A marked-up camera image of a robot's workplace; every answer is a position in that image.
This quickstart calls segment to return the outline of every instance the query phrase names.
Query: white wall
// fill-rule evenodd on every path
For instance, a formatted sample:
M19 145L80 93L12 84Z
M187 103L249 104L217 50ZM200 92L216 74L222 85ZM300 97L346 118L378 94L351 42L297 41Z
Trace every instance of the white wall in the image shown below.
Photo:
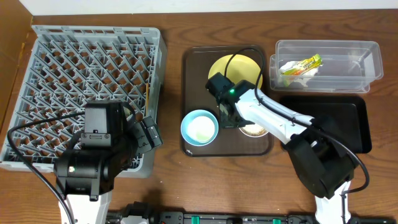
M20 0L20 2L34 16L398 8L398 0Z

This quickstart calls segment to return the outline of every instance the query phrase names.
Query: yellow plate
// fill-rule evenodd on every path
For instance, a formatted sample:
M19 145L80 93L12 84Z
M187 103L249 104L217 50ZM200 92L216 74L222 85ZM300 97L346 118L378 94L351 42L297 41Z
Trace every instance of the yellow plate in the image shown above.
M213 66L211 66L208 78L211 78L217 72L224 75L225 66L232 55L224 56L218 59ZM256 84L257 77L260 73L260 67L251 58L244 55L236 55L228 65L226 76L235 84L241 80L247 80ZM260 78L259 88L262 85L262 77Z

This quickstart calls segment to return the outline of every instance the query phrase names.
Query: dish rack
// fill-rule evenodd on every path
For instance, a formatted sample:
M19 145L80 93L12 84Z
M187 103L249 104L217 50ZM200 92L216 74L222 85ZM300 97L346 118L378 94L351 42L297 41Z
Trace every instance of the dish rack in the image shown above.
M32 26L37 34L9 129L28 122L84 111L90 100L122 100L137 119L156 120L167 48L160 31L143 27ZM39 124L13 133L23 155L41 172L84 128L84 117ZM120 177L147 177L155 150L135 158ZM5 140L0 167L29 170Z

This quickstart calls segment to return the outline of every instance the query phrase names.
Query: wooden table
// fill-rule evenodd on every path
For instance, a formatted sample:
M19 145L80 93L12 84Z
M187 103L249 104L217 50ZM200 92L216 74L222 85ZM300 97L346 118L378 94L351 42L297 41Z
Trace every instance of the wooden table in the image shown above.
M360 155L371 175L366 191L349 196L349 210L361 216L398 219L398 10L286 11L212 14L42 16L34 24L157 27L169 54L157 150L148 179L116 179L110 209L134 201L191 212L314 213L313 195L295 175L278 142L262 157L193 159L180 150L182 55L190 47L257 44L267 57L281 39L373 40L381 48L384 78L361 95L368 107L373 150ZM22 65L9 100L3 141L36 36L29 32ZM352 187L364 176L356 169ZM57 200L35 175L0 170L0 223L60 223ZM53 174L45 174L55 183Z

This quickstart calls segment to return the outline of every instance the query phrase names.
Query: clear plastic container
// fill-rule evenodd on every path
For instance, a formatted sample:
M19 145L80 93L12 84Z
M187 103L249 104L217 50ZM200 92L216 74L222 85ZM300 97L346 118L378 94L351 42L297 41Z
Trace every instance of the clear plastic container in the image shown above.
M319 54L323 65L314 75L282 75L281 66ZM273 90L367 93L383 77L379 45L373 41L280 40L269 65Z

